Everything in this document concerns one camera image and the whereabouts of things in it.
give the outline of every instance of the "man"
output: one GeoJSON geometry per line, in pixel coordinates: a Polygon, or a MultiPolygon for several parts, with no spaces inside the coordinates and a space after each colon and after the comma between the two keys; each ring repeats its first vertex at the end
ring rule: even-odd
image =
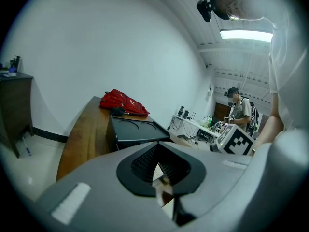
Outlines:
{"type": "Polygon", "coordinates": [[[242,99],[239,94],[238,88],[232,87],[226,92],[226,96],[229,102],[235,104],[234,110],[231,115],[234,116],[234,120],[230,121],[230,124],[237,124],[240,128],[246,131],[247,124],[251,121],[251,106],[248,99],[242,99]]]}
{"type": "Polygon", "coordinates": [[[253,148],[271,143],[283,130],[307,128],[309,116],[307,48],[302,8],[287,0],[210,0],[211,8],[223,20],[266,19],[273,25],[269,54],[270,118],[253,148]]]}

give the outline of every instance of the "fluorescent light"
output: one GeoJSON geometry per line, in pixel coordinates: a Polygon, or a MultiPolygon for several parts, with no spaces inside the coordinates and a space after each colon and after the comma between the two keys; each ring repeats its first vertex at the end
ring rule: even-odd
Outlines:
{"type": "Polygon", "coordinates": [[[272,38],[272,33],[242,29],[220,30],[220,34],[222,39],[250,39],[270,42],[272,38]]]}

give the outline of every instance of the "red backpack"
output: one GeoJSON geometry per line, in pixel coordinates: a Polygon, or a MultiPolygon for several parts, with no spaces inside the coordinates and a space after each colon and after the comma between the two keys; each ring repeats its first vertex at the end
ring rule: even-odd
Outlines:
{"type": "Polygon", "coordinates": [[[149,112],[146,108],[136,100],[130,98],[124,93],[113,89],[111,92],[105,92],[100,101],[100,107],[105,109],[113,109],[122,107],[127,114],[134,116],[148,116],[149,112]]]}

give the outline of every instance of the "cap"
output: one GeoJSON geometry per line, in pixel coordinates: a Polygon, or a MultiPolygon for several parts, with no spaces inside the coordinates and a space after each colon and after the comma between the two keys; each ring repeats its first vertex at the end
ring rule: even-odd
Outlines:
{"type": "Polygon", "coordinates": [[[211,8],[212,10],[214,11],[214,13],[222,20],[230,20],[230,18],[228,17],[227,13],[222,13],[218,8],[217,8],[217,5],[216,5],[216,2],[215,0],[210,0],[210,3],[211,3],[211,8]]]}
{"type": "Polygon", "coordinates": [[[239,92],[238,88],[232,87],[232,88],[229,88],[226,92],[224,92],[224,95],[228,96],[228,95],[231,95],[231,94],[233,94],[235,92],[239,92]]]}

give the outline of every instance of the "white floor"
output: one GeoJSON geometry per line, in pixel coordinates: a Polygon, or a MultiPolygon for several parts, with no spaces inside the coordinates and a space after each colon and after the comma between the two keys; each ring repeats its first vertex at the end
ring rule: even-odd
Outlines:
{"type": "Polygon", "coordinates": [[[16,147],[20,153],[17,158],[14,152],[0,143],[0,157],[11,183],[30,199],[38,197],[53,183],[56,175],[64,143],[26,134],[26,144],[32,156],[26,150],[22,141],[16,147]]]}

